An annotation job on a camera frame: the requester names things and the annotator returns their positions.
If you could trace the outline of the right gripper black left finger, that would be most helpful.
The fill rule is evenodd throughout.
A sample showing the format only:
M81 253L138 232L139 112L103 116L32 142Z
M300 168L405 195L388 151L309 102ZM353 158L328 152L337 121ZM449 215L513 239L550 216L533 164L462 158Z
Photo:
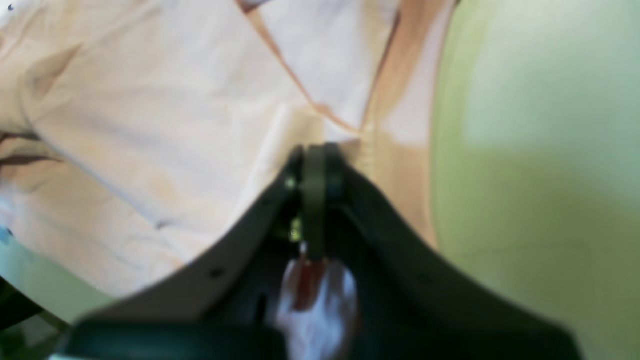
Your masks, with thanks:
M242 282L263 251L296 252L290 233L303 162L304 148L295 146L275 180L213 247L165 280L86 315L77 325L199 321Z

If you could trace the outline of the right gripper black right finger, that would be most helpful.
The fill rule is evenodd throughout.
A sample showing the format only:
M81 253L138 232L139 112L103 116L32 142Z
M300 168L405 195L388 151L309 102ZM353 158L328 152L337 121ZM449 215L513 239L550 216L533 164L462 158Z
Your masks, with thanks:
M351 360L578 360L573 337L435 253L372 182L325 146L325 252L352 274Z

